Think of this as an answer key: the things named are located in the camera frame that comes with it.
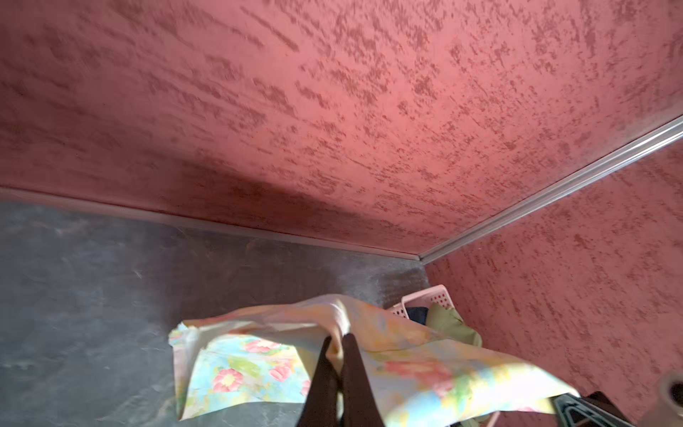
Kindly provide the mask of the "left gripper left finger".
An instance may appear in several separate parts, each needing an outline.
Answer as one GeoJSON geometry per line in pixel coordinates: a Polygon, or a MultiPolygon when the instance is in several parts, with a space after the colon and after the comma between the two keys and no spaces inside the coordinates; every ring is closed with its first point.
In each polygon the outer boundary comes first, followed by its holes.
{"type": "Polygon", "coordinates": [[[337,410],[339,379],[333,365],[327,359],[327,350],[331,341],[330,336],[323,341],[297,427],[336,427],[339,425],[337,410]]]}

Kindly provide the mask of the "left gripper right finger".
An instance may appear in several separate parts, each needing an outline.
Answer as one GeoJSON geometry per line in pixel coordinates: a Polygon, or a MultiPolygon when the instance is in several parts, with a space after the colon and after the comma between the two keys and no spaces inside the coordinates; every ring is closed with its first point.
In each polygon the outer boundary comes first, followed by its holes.
{"type": "Polygon", "coordinates": [[[341,344],[343,345],[341,426],[384,427],[381,414],[375,404],[357,339],[353,334],[347,334],[343,336],[341,344]]]}

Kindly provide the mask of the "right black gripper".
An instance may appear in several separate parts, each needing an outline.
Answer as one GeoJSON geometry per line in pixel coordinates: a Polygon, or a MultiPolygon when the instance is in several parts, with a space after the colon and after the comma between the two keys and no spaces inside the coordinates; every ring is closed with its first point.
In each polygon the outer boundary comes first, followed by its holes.
{"type": "Polygon", "coordinates": [[[634,427],[602,391],[587,397],[566,393],[552,398],[551,403],[560,427],[634,427]]]}

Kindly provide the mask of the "floral pastel skirt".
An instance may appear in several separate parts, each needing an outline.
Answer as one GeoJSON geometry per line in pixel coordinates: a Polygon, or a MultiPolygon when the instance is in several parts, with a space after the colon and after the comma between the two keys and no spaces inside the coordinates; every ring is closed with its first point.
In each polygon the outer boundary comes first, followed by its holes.
{"type": "Polygon", "coordinates": [[[352,334],[384,423],[446,426],[499,411],[551,414],[574,389],[512,355],[445,334],[346,295],[186,320],[169,343],[182,420],[252,402],[302,403],[319,355],[343,365],[352,334]]]}

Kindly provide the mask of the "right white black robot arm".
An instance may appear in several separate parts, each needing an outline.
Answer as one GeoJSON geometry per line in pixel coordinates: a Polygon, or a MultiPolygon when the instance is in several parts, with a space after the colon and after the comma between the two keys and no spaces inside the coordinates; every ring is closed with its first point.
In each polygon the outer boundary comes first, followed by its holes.
{"type": "Polygon", "coordinates": [[[551,399],[558,426],[681,426],[682,372],[663,376],[656,388],[656,402],[637,423],[630,421],[604,393],[588,397],[563,394],[551,399]]]}

